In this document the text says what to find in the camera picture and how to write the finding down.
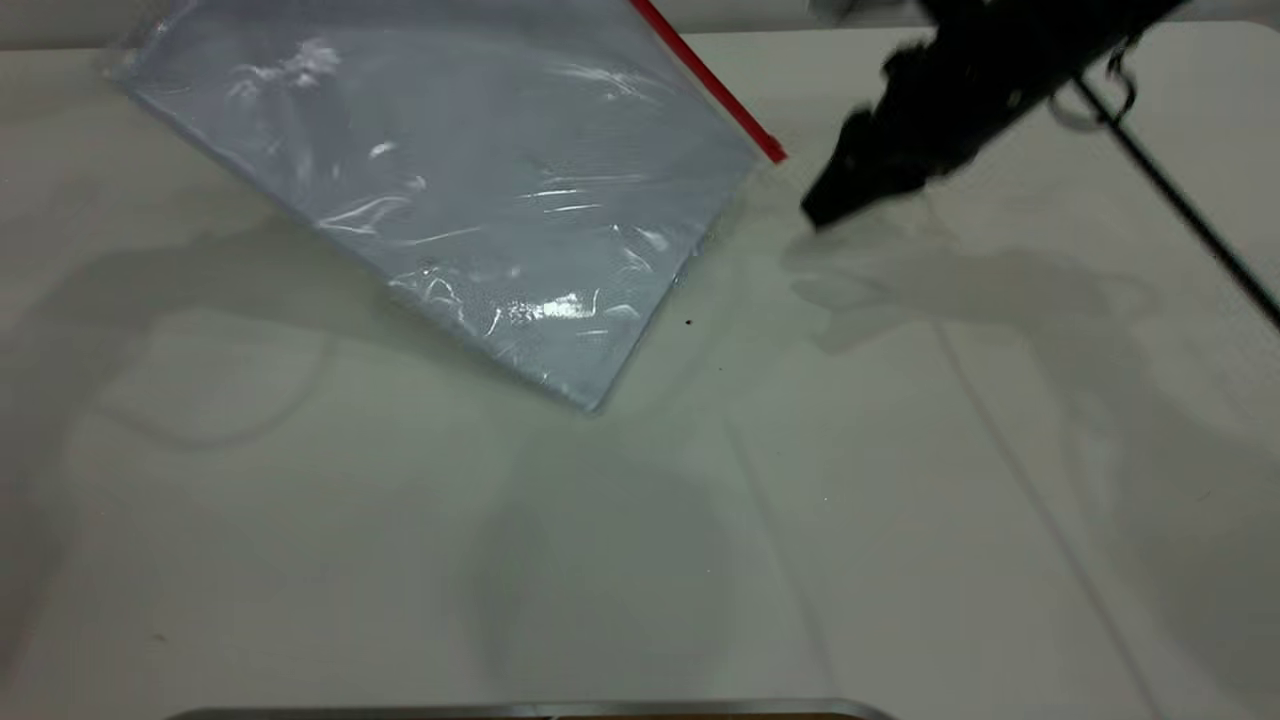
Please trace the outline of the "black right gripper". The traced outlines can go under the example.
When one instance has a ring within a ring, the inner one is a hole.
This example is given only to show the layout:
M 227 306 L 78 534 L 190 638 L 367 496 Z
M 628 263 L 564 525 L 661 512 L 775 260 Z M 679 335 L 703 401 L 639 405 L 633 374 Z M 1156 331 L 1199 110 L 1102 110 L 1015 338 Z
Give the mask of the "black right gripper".
M 1085 64 L 1085 49 L 1056 1 L 927 1 L 931 41 L 902 45 L 883 64 L 878 113 L 859 108 L 805 192 L 815 229 L 881 200 L 915 193 L 927 173 L 968 164 L 992 138 Z

